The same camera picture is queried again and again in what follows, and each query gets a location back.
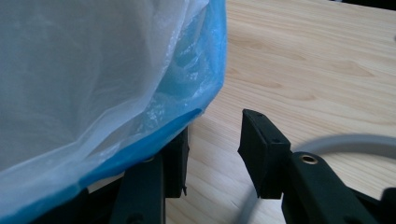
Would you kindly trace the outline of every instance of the plastic bag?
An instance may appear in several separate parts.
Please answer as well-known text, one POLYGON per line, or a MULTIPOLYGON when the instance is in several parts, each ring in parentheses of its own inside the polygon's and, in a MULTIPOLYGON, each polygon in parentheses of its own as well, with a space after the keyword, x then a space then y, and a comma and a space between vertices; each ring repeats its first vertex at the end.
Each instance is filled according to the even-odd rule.
POLYGON ((222 86, 218 0, 0 2, 0 222, 155 154, 222 86))

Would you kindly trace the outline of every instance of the wood grain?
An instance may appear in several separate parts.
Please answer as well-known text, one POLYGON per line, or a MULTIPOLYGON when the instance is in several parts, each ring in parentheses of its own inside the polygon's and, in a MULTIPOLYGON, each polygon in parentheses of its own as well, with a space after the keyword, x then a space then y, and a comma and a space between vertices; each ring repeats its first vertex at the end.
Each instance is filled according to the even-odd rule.
MULTIPOLYGON (((396 12, 325 0, 228 0, 224 87, 191 125, 188 196, 167 200, 168 223, 232 223, 251 186, 239 146, 241 111, 262 112, 294 146, 339 133, 396 137, 396 12)), ((376 198, 396 186, 394 161, 325 159, 376 198)), ((283 223, 260 202, 252 223, 283 223)))

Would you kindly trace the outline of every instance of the translucent plastic sheet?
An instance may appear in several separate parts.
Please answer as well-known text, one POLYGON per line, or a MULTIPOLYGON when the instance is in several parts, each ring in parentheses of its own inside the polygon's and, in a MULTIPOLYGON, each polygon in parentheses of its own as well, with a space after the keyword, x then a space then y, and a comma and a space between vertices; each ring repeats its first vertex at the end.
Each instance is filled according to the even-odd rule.
POLYGON ((224 1, 0 2, 0 222, 155 154, 224 76, 224 1))

